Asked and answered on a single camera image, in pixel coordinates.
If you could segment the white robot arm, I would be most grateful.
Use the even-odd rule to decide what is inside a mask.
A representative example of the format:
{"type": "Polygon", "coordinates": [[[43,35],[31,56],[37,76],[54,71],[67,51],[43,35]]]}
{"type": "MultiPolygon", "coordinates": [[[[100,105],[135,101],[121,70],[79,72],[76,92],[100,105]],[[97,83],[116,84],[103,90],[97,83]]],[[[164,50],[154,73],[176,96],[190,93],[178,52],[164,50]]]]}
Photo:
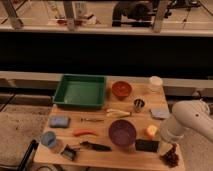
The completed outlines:
{"type": "Polygon", "coordinates": [[[179,101],[172,106],[171,115],[159,128],[160,143],[157,153],[163,156],[172,145],[184,137],[186,129],[192,129],[213,143],[213,119],[210,108],[202,100],[179,101]]]}

